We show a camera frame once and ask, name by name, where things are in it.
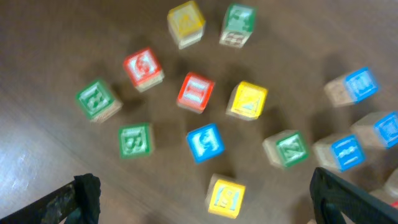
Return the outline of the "red I block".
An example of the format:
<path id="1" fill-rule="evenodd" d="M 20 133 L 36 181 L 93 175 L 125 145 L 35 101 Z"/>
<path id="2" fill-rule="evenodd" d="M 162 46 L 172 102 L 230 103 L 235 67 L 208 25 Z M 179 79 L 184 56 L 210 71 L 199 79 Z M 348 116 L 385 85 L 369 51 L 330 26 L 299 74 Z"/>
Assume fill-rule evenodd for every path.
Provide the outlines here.
<path id="1" fill-rule="evenodd" d="M 204 112 L 215 82 L 195 72 L 188 72 L 177 97 L 179 107 L 201 114 Z"/>

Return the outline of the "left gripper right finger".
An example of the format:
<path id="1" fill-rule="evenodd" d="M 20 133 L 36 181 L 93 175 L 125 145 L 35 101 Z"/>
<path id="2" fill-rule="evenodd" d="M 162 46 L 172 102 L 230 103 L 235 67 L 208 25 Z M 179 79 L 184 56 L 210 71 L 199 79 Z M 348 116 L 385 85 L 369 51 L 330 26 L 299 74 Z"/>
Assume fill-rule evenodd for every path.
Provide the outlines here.
<path id="1" fill-rule="evenodd" d="M 397 224 L 397 209 L 322 167 L 314 170 L 310 196 L 317 224 Z"/>

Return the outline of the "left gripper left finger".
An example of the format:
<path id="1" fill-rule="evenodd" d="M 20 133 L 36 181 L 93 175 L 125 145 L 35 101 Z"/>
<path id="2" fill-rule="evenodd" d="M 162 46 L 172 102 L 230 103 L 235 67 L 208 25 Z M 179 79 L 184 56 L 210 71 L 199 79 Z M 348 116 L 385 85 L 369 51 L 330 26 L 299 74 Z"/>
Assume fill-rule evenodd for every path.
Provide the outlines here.
<path id="1" fill-rule="evenodd" d="M 76 175 L 70 183 L 2 218 L 1 223 L 97 224 L 100 187 L 100 179 L 93 174 Z"/>

